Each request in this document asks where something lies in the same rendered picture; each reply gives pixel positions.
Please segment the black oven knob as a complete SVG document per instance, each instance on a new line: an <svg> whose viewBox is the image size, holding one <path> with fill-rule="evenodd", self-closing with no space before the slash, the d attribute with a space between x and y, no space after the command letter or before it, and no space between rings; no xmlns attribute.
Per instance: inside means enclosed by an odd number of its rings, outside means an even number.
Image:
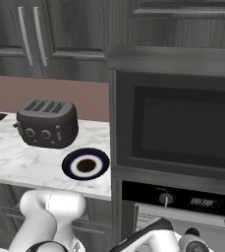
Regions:
<svg viewBox="0 0 225 252"><path fill-rule="evenodd" d="M159 202L167 208L170 204L172 204L175 201L175 197L170 193L162 193L159 196Z"/></svg>

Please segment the dark brown four-slot toaster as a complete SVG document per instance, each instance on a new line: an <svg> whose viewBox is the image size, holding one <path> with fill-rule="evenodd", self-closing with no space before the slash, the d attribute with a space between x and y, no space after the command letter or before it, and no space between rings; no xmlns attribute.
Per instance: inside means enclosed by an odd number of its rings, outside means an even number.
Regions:
<svg viewBox="0 0 225 252"><path fill-rule="evenodd" d="M33 99L18 109L14 127L29 146L64 149L79 133L77 109L66 100Z"/></svg>

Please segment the grey built-in oven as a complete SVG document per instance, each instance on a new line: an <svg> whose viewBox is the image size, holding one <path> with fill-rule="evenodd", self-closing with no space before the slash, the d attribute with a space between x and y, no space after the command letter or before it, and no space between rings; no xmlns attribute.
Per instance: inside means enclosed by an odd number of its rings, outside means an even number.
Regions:
<svg viewBox="0 0 225 252"><path fill-rule="evenodd" d="M162 193L175 197L167 208L159 202ZM192 227L210 252L225 252L225 195L124 181L121 236L126 238L158 218L169 220L178 238Z"/></svg>

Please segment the blue and white round plate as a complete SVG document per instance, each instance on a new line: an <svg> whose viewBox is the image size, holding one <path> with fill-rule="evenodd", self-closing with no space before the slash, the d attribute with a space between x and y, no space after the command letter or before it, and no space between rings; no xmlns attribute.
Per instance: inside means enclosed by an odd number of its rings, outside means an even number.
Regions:
<svg viewBox="0 0 225 252"><path fill-rule="evenodd" d="M62 161L62 171L74 180L87 181L103 175L110 165L108 155L95 148L70 152Z"/></svg>

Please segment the grey lower cupboard run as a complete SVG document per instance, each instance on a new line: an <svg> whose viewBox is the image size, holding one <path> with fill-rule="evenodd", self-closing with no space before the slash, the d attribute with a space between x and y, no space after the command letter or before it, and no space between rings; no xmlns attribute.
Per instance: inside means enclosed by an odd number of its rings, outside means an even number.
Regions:
<svg viewBox="0 0 225 252"><path fill-rule="evenodd" d="M26 187L0 184L0 248L8 249L25 217L20 211L20 200ZM111 203L86 198L83 216L73 223L77 238L86 252L107 252L111 245L112 214Z"/></svg>

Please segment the grey tall cabinet frame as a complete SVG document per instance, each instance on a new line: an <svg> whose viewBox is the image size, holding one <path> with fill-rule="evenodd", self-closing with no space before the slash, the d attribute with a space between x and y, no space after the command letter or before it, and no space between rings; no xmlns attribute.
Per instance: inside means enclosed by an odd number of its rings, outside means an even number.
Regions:
<svg viewBox="0 0 225 252"><path fill-rule="evenodd" d="M225 77L225 49L130 47L109 49L113 238L121 236L124 181L225 195L225 180L123 166L116 153L116 74L121 72Z"/></svg>

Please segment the dark grey built-in microwave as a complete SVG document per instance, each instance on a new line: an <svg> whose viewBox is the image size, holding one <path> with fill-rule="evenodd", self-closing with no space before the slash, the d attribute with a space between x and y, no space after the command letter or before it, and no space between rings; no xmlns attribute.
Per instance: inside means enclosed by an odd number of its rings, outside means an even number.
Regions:
<svg viewBox="0 0 225 252"><path fill-rule="evenodd" d="M225 180L225 77L116 74L123 166Z"/></svg>

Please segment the wide grey wooden cupboard door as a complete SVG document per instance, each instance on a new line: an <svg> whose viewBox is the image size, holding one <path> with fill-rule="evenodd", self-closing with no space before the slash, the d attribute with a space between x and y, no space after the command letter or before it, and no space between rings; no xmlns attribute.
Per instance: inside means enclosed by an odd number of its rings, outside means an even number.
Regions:
<svg viewBox="0 0 225 252"><path fill-rule="evenodd" d="M109 0L109 43L225 49L225 0Z"/></svg>

